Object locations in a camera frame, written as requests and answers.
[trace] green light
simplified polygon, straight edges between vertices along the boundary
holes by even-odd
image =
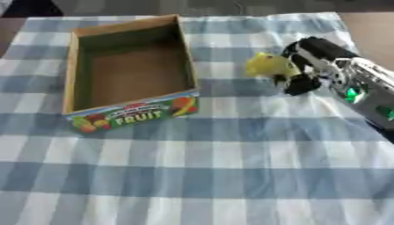
[[[376,108],[376,111],[388,120],[394,120],[394,110],[390,109],[389,107],[379,105]]]
[[[353,103],[355,98],[357,97],[357,95],[358,94],[354,88],[349,88],[349,89],[347,89],[347,92],[345,94],[345,100]]]
[[[347,89],[347,96],[348,97],[356,97],[357,96],[357,92],[355,91],[354,88],[349,88],[349,89]]]

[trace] cardboard box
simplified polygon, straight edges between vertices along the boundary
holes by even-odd
[[[198,110],[190,54],[175,15],[71,34],[62,113],[90,133]]]

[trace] yellow object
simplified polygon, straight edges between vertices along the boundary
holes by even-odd
[[[179,111],[174,113],[172,116],[176,117],[176,116],[180,116],[182,114],[187,113],[187,110],[189,110],[189,108],[192,105],[194,105],[194,103],[195,103],[195,98],[190,98],[190,101],[183,108],[181,108]]]
[[[107,120],[97,120],[97,121],[94,121],[94,123],[93,123],[93,125],[96,126],[96,127],[103,127],[103,126],[106,126],[108,124],[109,123],[108,123]]]
[[[295,76],[301,74],[297,66],[287,58],[275,54],[256,53],[246,62],[246,75],[255,76]]]

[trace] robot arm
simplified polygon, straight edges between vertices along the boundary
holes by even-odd
[[[393,72],[329,40],[316,37],[290,44],[281,57],[298,68],[296,74],[294,70],[290,74],[284,70],[281,74],[272,75],[273,78],[282,77],[285,93],[295,96],[314,91],[322,85],[323,78],[327,79],[336,99],[374,125],[394,130]]]

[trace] blue and white tablecloth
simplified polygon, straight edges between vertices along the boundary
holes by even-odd
[[[244,77],[309,35],[355,50],[335,13],[182,18],[198,114],[83,136],[62,118],[69,30],[31,18],[0,60],[0,224],[389,225],[394,148],[321,89]]]

